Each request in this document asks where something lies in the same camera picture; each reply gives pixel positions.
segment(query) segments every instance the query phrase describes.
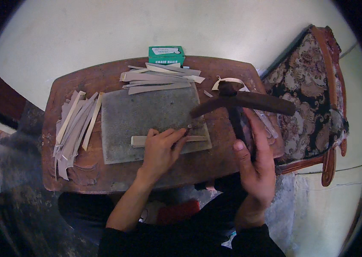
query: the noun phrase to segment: hammer head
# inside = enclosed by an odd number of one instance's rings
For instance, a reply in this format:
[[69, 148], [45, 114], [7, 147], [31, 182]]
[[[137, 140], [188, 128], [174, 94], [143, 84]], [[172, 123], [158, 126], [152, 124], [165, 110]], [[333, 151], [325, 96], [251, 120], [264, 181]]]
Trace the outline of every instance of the hammer head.
[[220, 81], [218, 97], [210, 98], [205, 103], [196, 106], [190, 111], [190, 116], [197, 118], [220, 107], [245, 107], [290, 116], [295, 113], [295, 105], [290, 101], [271, 95], [241, 92], [240, 88], [242, 88], [240, 83]]

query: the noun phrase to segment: green box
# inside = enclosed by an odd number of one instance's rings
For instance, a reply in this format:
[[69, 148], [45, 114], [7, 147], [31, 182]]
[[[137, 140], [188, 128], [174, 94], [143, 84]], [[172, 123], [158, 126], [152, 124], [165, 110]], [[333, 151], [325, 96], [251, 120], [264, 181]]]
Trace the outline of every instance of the green box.
[[183, 64], [185, 59], [181, 46], [150, 46], [148, 50], [148, 62], [156, 64]]

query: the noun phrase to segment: finger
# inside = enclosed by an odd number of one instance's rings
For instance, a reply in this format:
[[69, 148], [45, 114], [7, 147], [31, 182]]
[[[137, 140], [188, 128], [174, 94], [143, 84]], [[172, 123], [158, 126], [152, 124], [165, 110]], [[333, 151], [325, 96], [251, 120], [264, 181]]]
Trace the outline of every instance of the finger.
[[168, 130], [164, 131], [163, 133], [160, 133], [158, 135], [158, 137], [165, 138], [165, 137], [171, 135], [172, 133], [174, 133], [174, 131], [175, 131], [174, 129], [168, 129]]
[[272, 156], [271, 149], [269, 148], [268, 141], [266, 139], [265, 128], [256, 114], [247, 108], [243, 108], [245, 115], [250, 121], [253, 137], [257, 149], [257, 157], [269, 157]]
[[172, 146], [175, 142], [177, 142], [178, 140], [180, 140], [181, 137], [184, 136], [186, 131], [187, 130], [185, 128], [182, 128], [182, 129], [180, 129], [178, 131], [175, 131], [171, 135], [167, 136], [165, 138], [166, 144]]
[[172, 159], [175, 161], [178, 159], [184, 144], [187, 142], [188, 138], [183, 136], [175, 145], [174, 151], [172, 152]]
[[245, 147], [245, 144], [241, 140], [236, 140], [234, 142], [234, 153], [236, 160], [238, 161], [239, 172], [241, 174], [248, 174], [255, 172], [253, 164], [251, 162], [251, 154], [248, 149]]
[[148, 131], [147, 138], [150, 138], [150, 137], [155, 136], [155, 135], [156, 135], [155, 132], [158, 133], [158, 131], [156, 131], [155, 129], [150, 129], [150, 130]]

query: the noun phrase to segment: floral fabric upholstery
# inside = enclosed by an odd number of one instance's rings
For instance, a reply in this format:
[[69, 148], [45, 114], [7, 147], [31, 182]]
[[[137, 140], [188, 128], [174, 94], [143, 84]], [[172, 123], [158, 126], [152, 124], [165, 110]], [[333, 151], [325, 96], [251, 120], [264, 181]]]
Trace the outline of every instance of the floral fabric upholstery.
[[294, 116], [277, 115], [284, 155], [277, 164], [321, 156], [348, 134], [338, 74], [337, 108], [331, 109], [323, 53], [311, 29], [298, 46], [263, 80], [267, 93], [293, 102]]

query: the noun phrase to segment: hand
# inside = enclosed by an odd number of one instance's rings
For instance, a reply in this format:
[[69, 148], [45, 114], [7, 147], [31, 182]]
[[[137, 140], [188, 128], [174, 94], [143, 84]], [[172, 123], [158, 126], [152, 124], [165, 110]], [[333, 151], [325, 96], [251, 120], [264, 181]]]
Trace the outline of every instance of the hand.
[[143, 183], [153, 185], [168, 171], [178, 159], [187, 138], [185, 128], [178, 131], [169, 129], [159, 133], [154, 129], [148, 131], [145, 141], [144, 162], [137, 172], [137, 178]]
[[237, 231], [241, 228], [264, 224], [264, 212], [271, 205], [275, 193], [275, 164], [261, 121], [255, 113], [244, 108], [250, 121], [256, 146], [256, 161], [241, 140], [234, 142], [234, 152], [239, 166], [241, 184], [248, 197], [241, 204], [235, 218]]

